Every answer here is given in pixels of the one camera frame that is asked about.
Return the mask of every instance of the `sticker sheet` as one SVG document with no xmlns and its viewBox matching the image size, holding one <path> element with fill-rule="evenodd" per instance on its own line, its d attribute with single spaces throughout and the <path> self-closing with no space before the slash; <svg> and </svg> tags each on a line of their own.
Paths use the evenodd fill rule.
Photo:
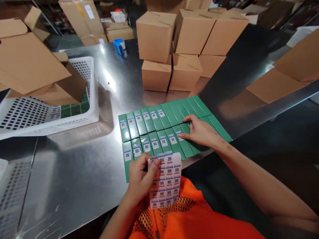
<svg viewBox="0 0 319 239">
<path fill-rule="evenodd" d="M 160 159 L 159 167 L 150 190 L 151 209 L 162 208 L 178 201 L 182 157 L 180 153 L 168 151 L 148 159 L 148 168 L 155 159 Z"/>
</svg>

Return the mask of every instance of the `left hand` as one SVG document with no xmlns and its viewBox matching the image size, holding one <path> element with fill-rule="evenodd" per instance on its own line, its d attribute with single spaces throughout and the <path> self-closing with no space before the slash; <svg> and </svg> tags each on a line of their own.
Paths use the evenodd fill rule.
<svg viewBox="0 0 319 239">
<path fill-rule="evenodd" d="M 134 206 L 149 193 L 156 171 L 160 165 L 160 160 L 156 159 L 148 172 L 145 172 L 144 169 L 150 157 L 151 155 L 148 153 L 143 153 L 130 164 L 129 188 L 127 189 L 126 196 Z"/>
</svg>

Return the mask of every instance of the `person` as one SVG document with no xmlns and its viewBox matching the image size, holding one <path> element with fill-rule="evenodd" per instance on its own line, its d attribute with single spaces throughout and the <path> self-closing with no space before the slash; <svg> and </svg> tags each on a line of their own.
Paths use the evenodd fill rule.
<svg viewBox="0 0 319 239">
<path fill-rule="evenodd" d="M 226 142 L 208 123 L 194 115 L 183 121 L 189 120 L 190 134 L 178 136 L 214 149 L 264 214 L 278 223 L 319 231 L 318 215 L 289 188 Z M 145 196 L 160 161 L 155 160 L 145 172 L 148 158 L 150 155 L 143 153 L 130 164 L 127 192 L 100 239 L 264 238 L 251 224 L 214 212 L 185 177 L 181 178 L 178 202 L 151 210 Z"/>
</svg>

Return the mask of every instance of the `plastic crate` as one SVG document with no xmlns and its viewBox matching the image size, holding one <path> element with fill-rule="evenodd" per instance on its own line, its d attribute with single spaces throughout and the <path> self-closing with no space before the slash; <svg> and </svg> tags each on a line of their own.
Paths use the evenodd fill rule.
<svg viewBox="0 0 319 239">
<path fill-rule="evenodd" d="M 5 98 L 0 103 L 0 140 L 15 136 L 45 136 L 99 120 L 94 58 L 86 56 L 69 59 L 69 62 L 88 82 L 89 110 L 61 119 L 61 106 L 50 106 L 34 97 Z"/>
</svg>

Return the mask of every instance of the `orange mesh vest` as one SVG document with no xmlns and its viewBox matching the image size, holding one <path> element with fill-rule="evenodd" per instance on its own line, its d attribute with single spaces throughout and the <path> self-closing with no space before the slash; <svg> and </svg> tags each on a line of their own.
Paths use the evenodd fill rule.
<svg viewBox="0 0 319 239">
<path fill-rule="evenodd" d="M 130 239 L 264 238 L 250 223 L 214 212 L 190 180 L 181 177 L 177 203 L 152 210 L 149 198 L 139 204 Z"/>
</svg>

